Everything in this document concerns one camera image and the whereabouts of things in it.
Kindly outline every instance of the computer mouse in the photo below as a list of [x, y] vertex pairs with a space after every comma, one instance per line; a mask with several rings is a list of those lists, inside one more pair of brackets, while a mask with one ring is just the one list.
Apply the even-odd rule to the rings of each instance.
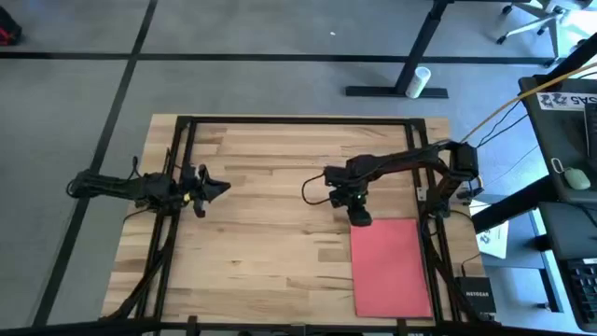
[[566, 182], [575, 190], [584, 190], [590, 187], [590, 181], [585, 172], [576, 168], [568, 168], [563, 172]]

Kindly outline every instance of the floor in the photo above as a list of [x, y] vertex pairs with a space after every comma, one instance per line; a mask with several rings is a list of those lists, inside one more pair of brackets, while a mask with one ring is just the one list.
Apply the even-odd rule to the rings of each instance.
[[[64, 187], [104, 154], [102, 135], [108, 175], [129, 172], [155, 113], [443, 117], [459, 140], [518, 93], [518, 78], [545, 73], [538, 64], [552, 55], [547, 34], [494, 43], [532, 19], [517, 9], [500, 17], [503, 5], [450, 5], [425, 66], [429, 85], [451, 98], [408, 100], [348, 98], [342, 88], [393, 85], [402, 63], [383, 56], [408, 55], [431, 2], [0, 0], [26, 34], [0, 49], [0, 328], [32, 322], [74, 209]], [[566, 38], [572, 47], [579, 36]], [[342, 58], [351, 55], [360, 56]], [[517, 107], [505, 124], [524, 113]], [[509, 194], [544, 175], [538, 150], [517, 164], [535, 145], [526, 119], [481, 148], [487, 192]], [[91, 201], [50, 323], [97, 317], [126, 209]], [[531, 308], [545, 293], [521, 287], [528, 272], [488, 270], [500, 319], [578, 331], [569, 312]]]

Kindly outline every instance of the red object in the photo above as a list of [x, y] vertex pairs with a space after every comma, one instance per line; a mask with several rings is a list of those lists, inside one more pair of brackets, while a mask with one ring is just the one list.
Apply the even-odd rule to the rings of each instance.
[[351, 227], [354, 305], [364, 317], [431, 317], [415, 219]]

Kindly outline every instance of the office chair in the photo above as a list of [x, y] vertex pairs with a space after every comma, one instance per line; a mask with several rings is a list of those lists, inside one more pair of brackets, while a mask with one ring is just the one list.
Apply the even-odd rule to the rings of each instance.
[[512, 3], [502, 9], [502, 14], [507, 15], [512, 11], [512, 7], [518, 7], [525, 12], [536, 16], [537, 20], [531, 21], [522, 27], [505, 33], [497, 39], [496, 43], [501, 45], [506, 41], [508, 36], [526, 32], [534, 28], [539, 28], [537, 34], [542, 35], [545, 33], [545, 30], [549, 28], [554, 58], [544, 64], [546, 67], [552, 66], [558, 59], [567, 53], [567, 50], [563, 50], [561, 35], [563, 28], [572, 30], [585, 38], [589, 37], [589, 34], [583, 32], [580, 28], [569, 22], [568, 19], [572, 11], [597, 11], [597, 3], [593, 4], [593, 0], [533, 0], [530, 3]]

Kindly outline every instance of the wooden tabletop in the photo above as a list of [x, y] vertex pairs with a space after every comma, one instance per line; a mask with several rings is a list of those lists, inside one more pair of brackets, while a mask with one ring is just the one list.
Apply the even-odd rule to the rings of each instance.
[[[175, 121], [176, 115], [153, 117], [142, 173], [161, 170]], [[426, 124], [430, 142], [449, 137], [447, 119], [426, 119]], [[400, 125], [198, 125], [191, 162], [206, 164], [212, 178], [228, 181], [232, 188], [208, 205], [205, 218], [196, 218], [191, 207], [184, 209], [162, 319], [186, 321], [197, 315], [203, 323], [395, 325], [394, 319], [354, 314], [345, 209], [307, 205], [300, 186], [320, 175], [325, 165], [343, 166], [364, 153], [407, 150], [404, 130]], [[323, 180], [306, 190], [313, 201], [328, 192]], [[374, 218], [416, 218], [412, 174], [385, 175], [371, 183], [367, 209]], [[465, 207], [454, 209], [468, 213]], [[144, 213], [124, 224], [104, 315], [142, 277], [154, 218]], [[460, 214], [446, 218], [445, 227], [453, 270], [459, 274], [460, 263], [479, 252], [475, 231]], [[483, 275], [480, 257], [465, 266], [467, 275]], [[439, 287], [444, 316], [450, 318], [441, 280]], [[407, 323], [426, 326], [434, 321]]]

